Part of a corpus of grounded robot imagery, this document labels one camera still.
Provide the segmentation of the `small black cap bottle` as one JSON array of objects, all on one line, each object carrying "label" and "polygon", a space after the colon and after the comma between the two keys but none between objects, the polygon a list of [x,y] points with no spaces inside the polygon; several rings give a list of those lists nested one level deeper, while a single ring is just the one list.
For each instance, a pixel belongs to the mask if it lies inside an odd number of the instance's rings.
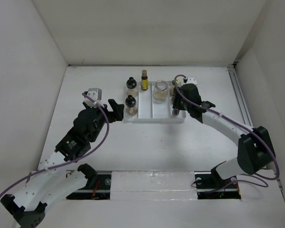
[{"label": "small black cap bottle", "polygon": [[172,97],[171,97],[171,102],[173,103],[175,100],[176,92],[173,92]]}]

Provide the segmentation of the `black cap spice bottle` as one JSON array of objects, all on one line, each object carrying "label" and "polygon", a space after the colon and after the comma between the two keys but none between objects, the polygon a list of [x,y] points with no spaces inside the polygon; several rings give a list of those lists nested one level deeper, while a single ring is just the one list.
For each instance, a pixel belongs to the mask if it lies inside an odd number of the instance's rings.
[{"label": "black cap spice bottle", "polygon": [[132,95],[128,95],[125,100],[125,111],[129,116],[135,116],[138,113],[137,102]]}]

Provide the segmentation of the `dark cap spice jar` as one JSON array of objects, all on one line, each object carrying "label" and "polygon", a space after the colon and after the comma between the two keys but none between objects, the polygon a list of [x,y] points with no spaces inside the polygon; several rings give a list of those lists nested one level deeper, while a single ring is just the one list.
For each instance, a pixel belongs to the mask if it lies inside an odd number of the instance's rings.
[{"label": "dark cap spice jar", "polygon": [[180,111],[179,111],[178,109],[173,109],[173,110],[172,110],[172,115],[173,115],[173,116],[178,116],[179,113],[180,113]]}]

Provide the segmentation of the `wide glass jar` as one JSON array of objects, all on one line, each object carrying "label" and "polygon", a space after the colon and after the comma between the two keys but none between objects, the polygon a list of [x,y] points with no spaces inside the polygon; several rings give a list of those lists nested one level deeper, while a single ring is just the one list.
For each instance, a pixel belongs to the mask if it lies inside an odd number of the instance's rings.
[{"label": "wide glass jar", "polygon": [[153,95],[157,100],[165,100],[168,96],[168,82],[165,80],[156,81]]}]

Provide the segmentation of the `cream cap spice bottle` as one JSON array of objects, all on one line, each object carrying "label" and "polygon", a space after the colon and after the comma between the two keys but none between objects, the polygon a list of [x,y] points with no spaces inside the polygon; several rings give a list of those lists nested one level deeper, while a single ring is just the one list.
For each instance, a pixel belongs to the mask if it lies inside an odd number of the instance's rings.
[{"label": "cream cap spice bottle", "polygon": [[171,83],[169,84],[169,94],[170,94],[170,96],[173,96],[173,92],[174,92],[174,87],[175,86],[178,86],[178,87],[181,86],[181,80],[180,79],[177,79],[176,81],[172,80]]}]

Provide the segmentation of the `black knob spice bottle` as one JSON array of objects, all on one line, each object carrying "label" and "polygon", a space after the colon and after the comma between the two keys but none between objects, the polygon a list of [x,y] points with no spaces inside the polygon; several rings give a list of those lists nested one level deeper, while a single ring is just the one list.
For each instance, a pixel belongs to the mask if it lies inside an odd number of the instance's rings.
[{"label": "black knob spice bottle", "polygon": [[126,81],[126,87],[127,95],[131,95],[133,97],[138,96],[137,82],[133,77],[129,77],[129,79]]}]

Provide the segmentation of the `yellow liquid bottle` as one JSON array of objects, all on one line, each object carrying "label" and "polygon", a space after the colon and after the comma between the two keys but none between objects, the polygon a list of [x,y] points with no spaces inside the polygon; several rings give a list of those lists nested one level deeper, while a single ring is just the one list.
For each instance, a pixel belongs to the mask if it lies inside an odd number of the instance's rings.
[{"label": "yellow liquid bottle", "polygon": [[142,76],[141,76],[141,89],[147,90],[148,89],[148,76],[147,76],[147,70],[142,70]]}]

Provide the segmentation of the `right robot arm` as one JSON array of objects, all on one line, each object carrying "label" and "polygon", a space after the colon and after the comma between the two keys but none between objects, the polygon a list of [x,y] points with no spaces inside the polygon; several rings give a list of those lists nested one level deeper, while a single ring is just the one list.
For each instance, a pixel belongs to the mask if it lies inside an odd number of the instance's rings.
[{"label": "right robot arm", "polygon": [[173,109],[187,111],[190,117],[212,127],[237,146],[235,158],[212,168],[211,184],[221,187],[232,176],[253,175],[269,163],[277,163],[268,130],[253,128],[219,112],[210,101],[203,101],[195,84],[175,87]]}]

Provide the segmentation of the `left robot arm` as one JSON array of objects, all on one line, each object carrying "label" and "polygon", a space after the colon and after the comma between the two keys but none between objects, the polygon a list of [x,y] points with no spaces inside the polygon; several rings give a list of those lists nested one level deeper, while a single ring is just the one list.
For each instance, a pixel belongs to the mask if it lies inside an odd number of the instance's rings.
[{"label": "left robot arm", "polygon": [[107,105],[90,99],[73,121],[73,127],[56,145],[53,154],[45,161],[41,170],[24,177],[26,185],[14,194],[5,193],[0,202],[22,228],[36,228],[44,219],[50,206],[75,190],[92,188],[96,184],[97,171],[89,164],[81,164],[59,185],[55,181],[66,171],[66,166],[78,162],[95,152],[95,142],[104,125],[122,121],[124,105],[110,99],[112,110]]}]

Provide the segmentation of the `white divided tray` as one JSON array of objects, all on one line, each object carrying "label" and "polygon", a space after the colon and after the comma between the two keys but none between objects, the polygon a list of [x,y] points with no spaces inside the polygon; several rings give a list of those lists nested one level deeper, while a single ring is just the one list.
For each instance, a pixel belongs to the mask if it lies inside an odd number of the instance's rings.
[{"label": "white divided tray", "polygon": [[157,100],[154,98],[155,82],[149,82],[149,88],[143,91],[141,88],[138,90],[136,96],[137,114],[134,116],[128,115],[124,111],[124,121],[128,123],[140,124],[180,124],[186,119],[186,112],[180,111],[177,116],[172,114],[171,97],[168,95],[165,100]]}]

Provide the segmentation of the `aluminium rail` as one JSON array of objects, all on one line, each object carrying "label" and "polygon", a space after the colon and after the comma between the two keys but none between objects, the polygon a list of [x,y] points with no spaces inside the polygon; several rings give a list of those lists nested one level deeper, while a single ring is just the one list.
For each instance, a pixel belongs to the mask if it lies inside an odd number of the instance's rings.
[{"label": "aluminium rail", "polygon": [[234,65],[233,64],[228,65],[227,70],[230,77],[230,81],[233,86],[233,90],[236,96],[236,100],[240,109],[242,119],[246,125],[253,126]]}]

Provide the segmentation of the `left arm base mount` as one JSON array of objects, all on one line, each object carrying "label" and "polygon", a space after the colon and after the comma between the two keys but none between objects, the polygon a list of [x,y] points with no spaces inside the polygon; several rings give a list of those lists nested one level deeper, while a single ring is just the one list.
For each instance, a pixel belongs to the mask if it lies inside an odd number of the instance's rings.
[{"label": "left arm base mount", "polygon": [[68,200],[109,200],[111,193],[112,171],[96,171],[90,165],[81,164],[78,171],[86,177],[84,187],[66,197]]}]

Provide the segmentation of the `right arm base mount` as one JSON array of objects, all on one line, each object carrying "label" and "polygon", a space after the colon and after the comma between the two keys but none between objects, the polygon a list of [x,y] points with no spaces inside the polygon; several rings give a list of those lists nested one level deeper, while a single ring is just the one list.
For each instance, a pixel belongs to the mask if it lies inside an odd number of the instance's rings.
[{"label": "right arm base mount", "polygon": [[197,190],[199,200],[240,200],[239,187],[232,180],[237,180],[235,176],[223,180],[213,169],[210,171],[194,172],[195,181],[191,184]]}]

